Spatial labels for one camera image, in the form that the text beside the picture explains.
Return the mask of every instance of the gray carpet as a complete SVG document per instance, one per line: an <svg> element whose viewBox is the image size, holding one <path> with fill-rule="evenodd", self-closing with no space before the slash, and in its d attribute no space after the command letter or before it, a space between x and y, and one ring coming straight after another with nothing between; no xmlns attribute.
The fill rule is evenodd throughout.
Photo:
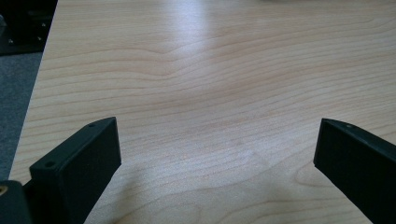
<svg viewBox="0 0 396 224"><path fill-rule="evenodd" d="M11 170L41 56L0 57L0 180L8 179Z"/></svg>

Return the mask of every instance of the wooden table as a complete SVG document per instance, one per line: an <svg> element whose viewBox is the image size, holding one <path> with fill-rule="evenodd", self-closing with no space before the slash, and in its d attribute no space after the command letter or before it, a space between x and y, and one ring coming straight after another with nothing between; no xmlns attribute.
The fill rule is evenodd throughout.
<svg viewBox="0 0 396 224"><path fill-rule="evenodd" d="M116 116L87 223L369 223L313 165L321 118L396 143L396 2L60 0L11 178Z"/></svg>

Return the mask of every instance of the black object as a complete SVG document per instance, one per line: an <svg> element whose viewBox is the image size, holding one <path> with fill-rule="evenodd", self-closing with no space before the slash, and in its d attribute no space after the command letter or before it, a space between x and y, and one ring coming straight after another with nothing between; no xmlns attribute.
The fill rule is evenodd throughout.
<svg viewBox="0 0 396 224"><path fill-rule="evenodd" d="M116 119L88 124L33 164L23 187L0 182L0 223L83 223L120 163Z"/></svg>
<svg viewBox="0 0 396 224"><path fill-rule="evenodd" d="M315 166L374 223L396 223L396 146L354 125L323 119Z"/></svg>
<svg viewBox="0 0 396 224"><path fill-rule="evenodd" d="M0 55L43 51L57 0L0 0Z"/></svg>

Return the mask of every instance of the carpeted floor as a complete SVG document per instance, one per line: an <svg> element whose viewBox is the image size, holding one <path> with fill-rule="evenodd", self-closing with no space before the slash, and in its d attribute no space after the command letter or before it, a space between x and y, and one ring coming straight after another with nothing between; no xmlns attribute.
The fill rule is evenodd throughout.
<svg viewBox="0 0 396 224"><path fill-rule="evenodd" d="M9 176L41 56L0 57L0 180Z"/></svg>

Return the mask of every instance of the brass screw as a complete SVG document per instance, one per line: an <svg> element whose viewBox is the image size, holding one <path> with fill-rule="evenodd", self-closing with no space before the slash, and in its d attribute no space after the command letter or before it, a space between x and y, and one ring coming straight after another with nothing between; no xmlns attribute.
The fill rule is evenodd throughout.
<svg viewBox="0 0 396 224"><path fill-rule="evenodd" d="M8 190L7 186L0 186L0 196L2 196L3 194L5 194Z"/></svg>

